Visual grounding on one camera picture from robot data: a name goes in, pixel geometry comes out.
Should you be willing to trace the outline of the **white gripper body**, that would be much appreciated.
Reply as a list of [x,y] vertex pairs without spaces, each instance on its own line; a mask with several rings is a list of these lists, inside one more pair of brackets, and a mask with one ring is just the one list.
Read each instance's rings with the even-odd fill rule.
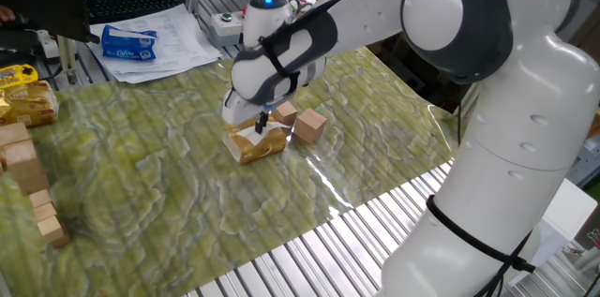
[[238,126],[247,120],[255,118],[262,111],[269,111],[269,105],[256,105],[243,99],[233,89],[229,90],[222,103],[222,118],[232,126]]

